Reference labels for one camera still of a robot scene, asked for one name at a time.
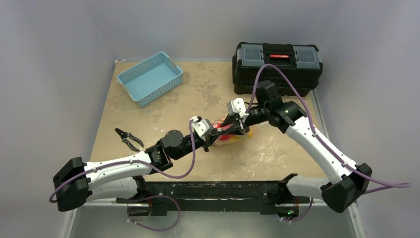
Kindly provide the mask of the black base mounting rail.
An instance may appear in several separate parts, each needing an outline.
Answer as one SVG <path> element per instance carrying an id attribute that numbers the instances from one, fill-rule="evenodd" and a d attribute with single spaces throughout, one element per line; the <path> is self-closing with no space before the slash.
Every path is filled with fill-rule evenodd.
<path id="1" fill-rule="evenodd" d="M 145 212 L 133 216 L 165 216 L 169 211 L 258 212 L 261 215 L 297 217 L 310 198 L 293 197 L 279 181 L 148 181 L 137 183 L 138 192 L 116 203 L 148 205 Z"/>

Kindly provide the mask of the polka dot zip top bag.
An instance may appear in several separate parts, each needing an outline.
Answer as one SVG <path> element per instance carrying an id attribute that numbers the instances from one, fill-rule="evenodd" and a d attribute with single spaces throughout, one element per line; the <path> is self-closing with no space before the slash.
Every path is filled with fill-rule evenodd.
<path id="1" fill-rule="evenodd" d="M 235 144 L 250 139 L 255 134 L 255 130 L 250 128 L 250 131 L 245 135 L 225 134 L 219 136 L 213 143 L 214 146 Z"/>

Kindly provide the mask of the light blue perforated basket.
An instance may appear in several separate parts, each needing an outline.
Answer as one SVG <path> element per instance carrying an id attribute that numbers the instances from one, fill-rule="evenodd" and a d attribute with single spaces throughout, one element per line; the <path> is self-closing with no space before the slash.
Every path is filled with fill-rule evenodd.
<path id="1" fill-rule="evenodd" d="M 120 73 L 117 81 L 140 108 L 144 108 L 183 82 L 183 70 L 159 52 Z"/>

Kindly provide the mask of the black plastic toolbox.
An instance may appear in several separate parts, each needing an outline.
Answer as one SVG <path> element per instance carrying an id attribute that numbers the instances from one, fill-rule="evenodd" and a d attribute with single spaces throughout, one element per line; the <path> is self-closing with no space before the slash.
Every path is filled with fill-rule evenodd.
<path id="1" fill-rule="evenodd" d="M 256 75 L 265 64 L 280 69 L 302 97 L 318 86 L 323 72 L 316 45 L 240 42 L 232 57 L 234 92 L 252 94 Z"/>

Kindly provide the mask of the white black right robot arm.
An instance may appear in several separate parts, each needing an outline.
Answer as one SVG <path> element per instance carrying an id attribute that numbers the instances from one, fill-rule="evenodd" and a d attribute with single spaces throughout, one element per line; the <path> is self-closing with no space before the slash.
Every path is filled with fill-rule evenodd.
<path id="1" fill-rule="evenodd" d="M 250 110 L 242 98 L 228 102 L 228 115 L 221 124 L 224 131 L 243 135 L 250 126 L 268 122 L 297 142 L 327 176 L 320 179 L 288 175 L 278 183 L 278 204 L 305 196 L 321 199 L 333 211 L 342 213 L 366 192 L 371 167 L 342 154 L 319 132 L 307 112 L 295 102 L 282 100 L 274 83 L 258 83 L 256 99 L 257 105 Z"/>

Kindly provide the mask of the black handled pliers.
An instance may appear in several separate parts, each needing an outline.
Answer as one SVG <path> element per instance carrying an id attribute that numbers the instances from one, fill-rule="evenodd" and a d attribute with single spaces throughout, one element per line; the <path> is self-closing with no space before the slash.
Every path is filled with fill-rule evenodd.
<path id="1" fill-rule="evenodd" d="M 140 149 L 138 149 L 137 147 L 135 147 L 132 143 L 131 140 L 138 143 L 141 147 L 144 147 L 144 144 L 142 142 L 142 140 L 140 140 L 139 138 L 137 138 L 136 136 L 134 136 L 133 134 L 123 131 L 119 128 L 115 128 L 114 129 L 115 132 L 120 136 L 121 141 L 126 144 L 132 151 L 135 152 L 140 152 Z"/>

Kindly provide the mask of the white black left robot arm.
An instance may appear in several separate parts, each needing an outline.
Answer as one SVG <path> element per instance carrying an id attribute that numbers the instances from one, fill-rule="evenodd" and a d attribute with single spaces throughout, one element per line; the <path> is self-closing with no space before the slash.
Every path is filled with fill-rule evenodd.
<path id="1" fill-rule="evenodd" d="M 222 128 L 198 128 L 189 126 L 189 134 L 171 130 L 155 145 L 144 151 L 109 161 L 83 162 L 80 157 L 70 159 L 53 177 L 54 191 L 49 202 L 57 204 L 60 212 L 81 207 L 88 201 L 105 198 L 121 198 L 141 203 L 148 190 L 138 184 L 142 176 L 161 174 L 171 179 L 188 176 L 196 162 L 196 150 L 210 146 L 228 133 Z M 166 170 L 173 161 L 192 154 L 188 170 L 181 175 L 171 175 Z"/>

